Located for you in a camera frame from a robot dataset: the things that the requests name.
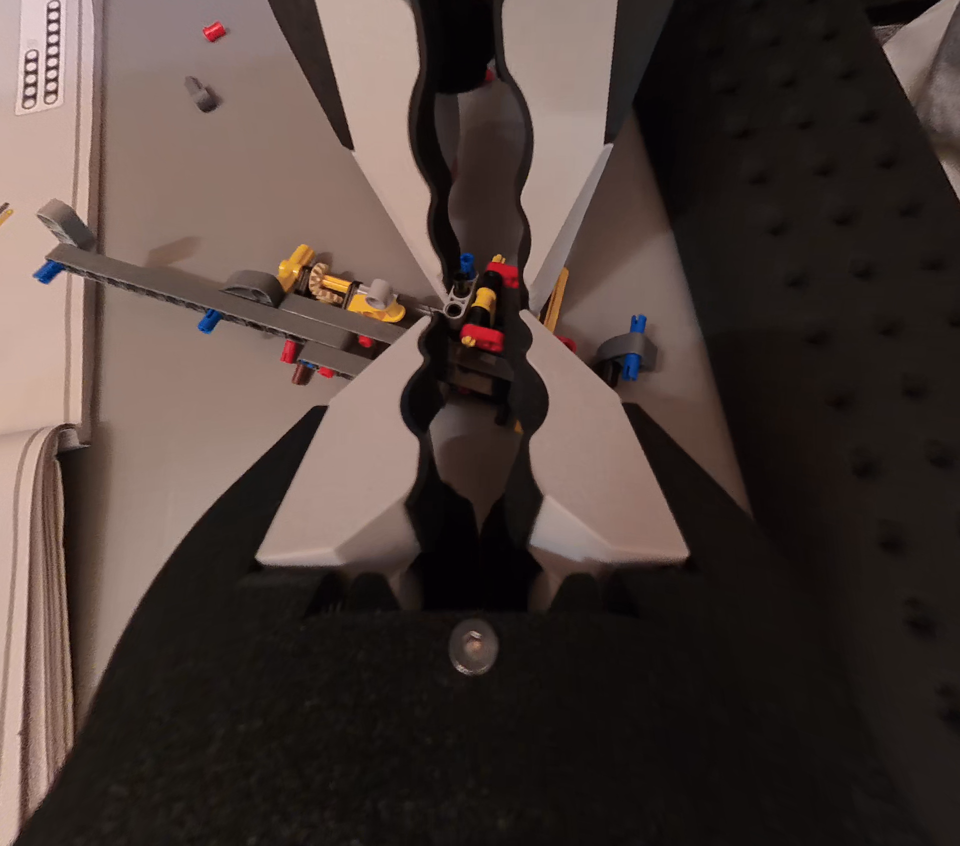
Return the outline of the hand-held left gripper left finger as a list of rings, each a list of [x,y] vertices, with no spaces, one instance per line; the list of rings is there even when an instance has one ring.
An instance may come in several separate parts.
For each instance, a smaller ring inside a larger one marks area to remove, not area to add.
[[[264,567],[406,571],[446,330],[423,317],[331,400],[257,551]]]

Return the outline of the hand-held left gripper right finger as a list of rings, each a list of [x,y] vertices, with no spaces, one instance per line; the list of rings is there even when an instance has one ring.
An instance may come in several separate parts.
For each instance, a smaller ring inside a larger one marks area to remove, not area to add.
[[[542,495],[528,547],[543,569],[684,563],[690,551],[623,403],[532,312],[526,361],[543,382],[546,414],[530,433]]]

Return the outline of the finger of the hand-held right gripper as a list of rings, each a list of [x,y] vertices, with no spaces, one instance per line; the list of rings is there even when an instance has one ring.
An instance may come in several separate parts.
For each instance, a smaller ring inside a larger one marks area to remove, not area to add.
[[[618,0],[503,0],[501,59],[524,122],[529,307],[554,288],[606,168]]]
[[[314,0],[355,161],[433,293],[449,295],[460,245],[437,129],[438,0]]]

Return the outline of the grey lego beam assembly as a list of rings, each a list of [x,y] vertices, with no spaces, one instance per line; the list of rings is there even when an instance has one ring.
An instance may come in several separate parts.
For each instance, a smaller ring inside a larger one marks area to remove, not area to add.
[[[505,344],[520,309],[520,276],[502,256],[477,272],[473,257],[462,254],[440,310],[400,296],[384,280],[364,284],[334,277],[306,245],[276,274],[243,269],[218,283],[99,253],[92,230],[60,200],[48,201],[37,215],[57,239],[34,274],[38,281],[50,283],[68,272],[199,312],[198,329],[205,335],[230,322],[282,338],[281,359],[294,365],[298,377],[316,373],[352,381],[419,319],[438,317],[447,337],[438,363],[442,395],[454,388],[486,397],[498,407],[499,423],[510,414],[514,371]]]

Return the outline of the black dimpled foam mat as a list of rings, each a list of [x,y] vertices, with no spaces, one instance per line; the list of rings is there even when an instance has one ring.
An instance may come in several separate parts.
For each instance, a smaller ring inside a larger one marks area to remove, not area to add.
[[[753,514],[958,844],[958,203],[857,0],[675,0],[635,101]]]

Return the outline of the open instruction booklet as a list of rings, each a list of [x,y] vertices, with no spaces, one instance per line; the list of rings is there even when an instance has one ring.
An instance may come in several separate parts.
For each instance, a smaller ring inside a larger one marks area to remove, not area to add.
[[[47,254],[42,208],[95,230],[98,0],[1,1],[1,840],[75,737],[61,453],[90,426],[85,284]]]

